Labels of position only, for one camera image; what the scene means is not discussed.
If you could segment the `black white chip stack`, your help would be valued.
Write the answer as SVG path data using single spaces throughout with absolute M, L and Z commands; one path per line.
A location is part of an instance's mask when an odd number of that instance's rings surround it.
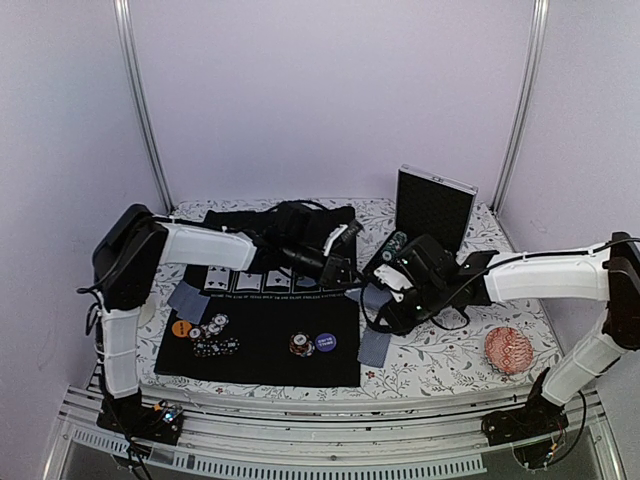
M 240 341 L 235 337 L 224 337 L 230 318 L 223 313 L 215 314 L 206 324 L 192 327 L 188 339 L 192 344 L 192 353 L 196 358 L 230 356 L 240 348 Z

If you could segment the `orange black poker chip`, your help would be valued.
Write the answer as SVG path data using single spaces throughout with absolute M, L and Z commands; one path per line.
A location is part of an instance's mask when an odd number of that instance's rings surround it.
M 315 345 L 307 334 L 299 332 L 290 337 L 289 351 L 293 355 L 306 358 L 314 353 Z

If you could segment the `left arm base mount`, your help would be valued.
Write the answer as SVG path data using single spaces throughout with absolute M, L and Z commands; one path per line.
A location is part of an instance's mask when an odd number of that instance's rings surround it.
M 168 404 L 166 400 L 154 406 L 125 399 L 104 400 L 96 425 L 132 439 L 176 446 L 182 433 L 183 413 L 181 406 Z

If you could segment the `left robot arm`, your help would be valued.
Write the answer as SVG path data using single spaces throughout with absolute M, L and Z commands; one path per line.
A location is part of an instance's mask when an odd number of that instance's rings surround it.
M 149 317 L 162 274 L 180 272 L 166 299 L 180 319 L 195 324 L 207 308 L 192 272 L 289 273 L 328 290 L 356 277 L 355 238 L 362 229 L 349 206 L 282 201 L 264 211 L 209 212 L 201 221 L 157 215 L 133 204 L 91 257 L 93 280 L 84 333 L 92 337 L 102 395 L 98 427 L 125 436 L 170 442 L 180 432 L 180 406 L 146 406 L 138 377 L 138 329 Z

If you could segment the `orange big blind button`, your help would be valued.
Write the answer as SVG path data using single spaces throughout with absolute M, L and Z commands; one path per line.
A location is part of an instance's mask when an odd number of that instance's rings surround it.
M 187 338 L 192 328 L 193 325 L 190 322 L 185 320 L 177 320 L 171 326 L 171 332 L 177 338 Z

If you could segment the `dealt blue card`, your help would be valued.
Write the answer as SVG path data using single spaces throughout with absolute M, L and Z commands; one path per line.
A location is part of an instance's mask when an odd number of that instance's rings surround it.
M 198 303 L 199 292 L 199 289 L 181 281 L 169 296 L 167 304 L 177 312 L 192 309 Z
M 366 328 L 360 340 L 357 360 L 365 366 L 382 368 L 386 361 L 391 335 Z
M 209 298 L 198 293 L 171 297 L 171 306 L 176 315 L 195 325 L 201 322 L 208 304 Z

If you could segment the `purple small blind button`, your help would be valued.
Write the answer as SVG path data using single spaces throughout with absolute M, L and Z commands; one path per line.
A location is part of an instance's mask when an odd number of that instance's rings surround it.
M 321 333 L 315 338 L 314 344 L 318 351 L 328 353 L 337 347 L 337 338 L 331 333 Z

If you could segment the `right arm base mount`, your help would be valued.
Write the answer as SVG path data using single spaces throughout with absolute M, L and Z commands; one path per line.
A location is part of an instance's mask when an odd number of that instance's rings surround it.
M 512 444 L 547 435 L 545 440 L 529 442 L 513 449 L 516 461 L 528 469 L 551 463 L 569 422 L 563 407 L 528 401 L 511 410 L 496 410 L 482 418 L 481 431 L 490 446 Z

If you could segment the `two of clubs card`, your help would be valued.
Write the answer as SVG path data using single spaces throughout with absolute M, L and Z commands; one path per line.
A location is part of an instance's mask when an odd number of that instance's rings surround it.
M 264 290 L 289 292 L 291 289 L 291 272 L 289 270 L 272 270 L 267 273 Z

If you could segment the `four of clubs card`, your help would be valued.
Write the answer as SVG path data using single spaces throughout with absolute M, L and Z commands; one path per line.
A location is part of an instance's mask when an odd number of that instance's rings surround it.
M 220 266 L 209 266 L 205 276 L 205 291 L 228 292 L 232 288 L 233 271 Z

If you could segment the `ace of diamonds card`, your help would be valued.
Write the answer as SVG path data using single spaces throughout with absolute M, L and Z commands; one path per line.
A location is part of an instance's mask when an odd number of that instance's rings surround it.
M 260 274 L 240 272 L 237 276 L 235 290 L 260 292 L 262 279 L 263 276 Z

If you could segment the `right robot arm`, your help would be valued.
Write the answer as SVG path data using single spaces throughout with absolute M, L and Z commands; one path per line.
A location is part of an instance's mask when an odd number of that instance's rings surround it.
M 526 403 L 494 411 L 481 429 L 491 444 L 531 438 L 568 425 L 565 404 L 624 354 L 639 348 L 639 250 L 625 232 L 582 249 L 537 253 L 476 251 L 457 263 L 433 237 L 421 235 L 374 272 L 392 298 L 369 327 L 403 335 L 451 307 L 519 299 L 603 301 L 601 318 L 556 365 L 536 379 Z

